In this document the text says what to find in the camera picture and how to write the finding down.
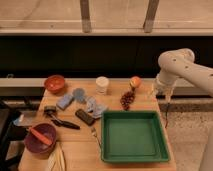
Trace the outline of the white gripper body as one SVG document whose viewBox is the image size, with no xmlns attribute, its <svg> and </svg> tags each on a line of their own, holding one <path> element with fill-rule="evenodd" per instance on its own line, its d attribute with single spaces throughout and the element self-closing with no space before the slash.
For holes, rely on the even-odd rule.
<svg viewBox="0 0 213 171">
<path fill-rule="evenodd" d="M 154 87 L 158 89 L 158 94 L 165 95 L 167 92 L 173 94 L 177 78 L 159 73 L 154 81 Z"/>
</svg>

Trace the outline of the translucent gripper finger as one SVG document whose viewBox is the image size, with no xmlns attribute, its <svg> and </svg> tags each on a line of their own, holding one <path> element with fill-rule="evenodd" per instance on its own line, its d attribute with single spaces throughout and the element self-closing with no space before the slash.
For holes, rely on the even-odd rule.
<svg viewBox="0 0 213 171">
<path fill-rule="evenodd" d="M 167 92 L 165 94 L 165 100 L 166 100 L 166 103 L 170 103 L 170 101 L 171 101 L 171 93 Z"/>
<path fill-rule="evenodd" d="M 154 87 L 152 96 L 156 98 L 157 94 L 158 94 L 158 89 L 156 87 Z"/>
</svg>

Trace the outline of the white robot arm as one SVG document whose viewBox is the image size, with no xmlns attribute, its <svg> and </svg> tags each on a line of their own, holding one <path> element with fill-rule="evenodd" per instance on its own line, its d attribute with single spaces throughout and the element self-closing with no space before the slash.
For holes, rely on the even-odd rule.
<svg viewBox="0 0 213 171">
<path fill-rule="evenodd" d="M 160 72 L 155 78 L 153 93 L 162 92 L 169 102 L 176 81 L 181 77 L 213 97 L 213 68 L 195 64 L 194 61 L 195 54 L 188 48 L 163 52 L 158 57 Z M 199 171 L 213 171 L 213 127 L 208 136 Z"/>
</svg>

